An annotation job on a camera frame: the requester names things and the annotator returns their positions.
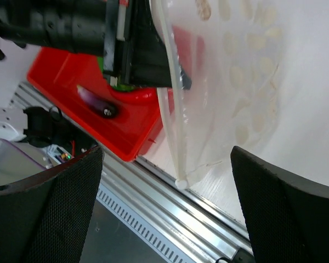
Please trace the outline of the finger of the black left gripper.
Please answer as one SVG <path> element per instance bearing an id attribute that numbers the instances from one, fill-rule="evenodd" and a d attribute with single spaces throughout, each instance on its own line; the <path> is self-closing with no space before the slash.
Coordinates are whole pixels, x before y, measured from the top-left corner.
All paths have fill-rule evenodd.
<path id="1" fill-rule="evenodd" d="M 137 87 L 171 88 L 167 51 L 153 21 L 149 1 L 130 1 L 131 58 L 128 83 Z"/>

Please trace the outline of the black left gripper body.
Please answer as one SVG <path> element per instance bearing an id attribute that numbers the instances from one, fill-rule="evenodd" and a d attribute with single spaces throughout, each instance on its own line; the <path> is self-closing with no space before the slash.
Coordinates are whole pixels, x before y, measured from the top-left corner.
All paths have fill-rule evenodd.
<path id="1" fill-rule="evenodd" d="M 36 45 L 100 57 L 104 78 L 114 84 L 131 13 L 131 1 L 0 1 L 0 38 L 22 49 Z"/>

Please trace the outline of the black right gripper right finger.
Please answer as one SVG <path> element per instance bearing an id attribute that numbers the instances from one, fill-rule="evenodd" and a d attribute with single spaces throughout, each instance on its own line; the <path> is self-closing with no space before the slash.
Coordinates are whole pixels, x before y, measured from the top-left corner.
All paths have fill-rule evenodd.
<path id="1" fill-rule="evenodd" d="M 329 262 L 329 186 L 238 146 L 230 158 L 255 262 Z"/>

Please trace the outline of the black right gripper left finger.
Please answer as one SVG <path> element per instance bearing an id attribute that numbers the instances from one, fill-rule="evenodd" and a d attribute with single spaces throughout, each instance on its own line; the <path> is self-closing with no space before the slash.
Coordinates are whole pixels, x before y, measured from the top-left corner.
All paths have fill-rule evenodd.
<path id="1" fill-rule="evenodd" d="M 102 169 L 96 146 L 0 186 L 0 262 L 79 262 Z"/>

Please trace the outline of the red chili pepper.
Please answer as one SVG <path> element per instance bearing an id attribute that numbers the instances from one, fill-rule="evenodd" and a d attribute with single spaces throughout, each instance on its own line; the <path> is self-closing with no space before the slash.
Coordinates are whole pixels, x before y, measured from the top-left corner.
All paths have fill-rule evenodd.
<path id="1" fill-rule="evenodd" d="M 132 91 L 119 91 L 110 88 L 109 92 L 116 100 L 127 104 L 142 105 L 157 101 L 155 88 L 136 88 Z"/>

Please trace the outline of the purple eggplant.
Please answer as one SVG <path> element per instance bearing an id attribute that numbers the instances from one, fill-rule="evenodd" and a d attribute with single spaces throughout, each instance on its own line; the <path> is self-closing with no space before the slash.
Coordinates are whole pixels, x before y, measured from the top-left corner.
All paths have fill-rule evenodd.
<path id="1" fill-rule="evenodd" d="M 104 118 L 115 118 L 117 116 L 118 108 L 111 101 L 102 99 L 81 85 L 77 85 L 77 93 L 83 102 L 98 115 Z"/>

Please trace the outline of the clear zip top bag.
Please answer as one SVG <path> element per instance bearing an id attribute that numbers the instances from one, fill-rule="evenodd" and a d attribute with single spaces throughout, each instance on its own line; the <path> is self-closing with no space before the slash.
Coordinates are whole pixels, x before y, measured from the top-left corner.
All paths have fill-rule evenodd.
<path id="1" fill-rule="evenodd" d="M 280 1 L 150 1 L 170 83 L 161 119 L 183 190 L 226 170 L 231 149 L 253 148 L 276 120 L 284 25 Z"/>

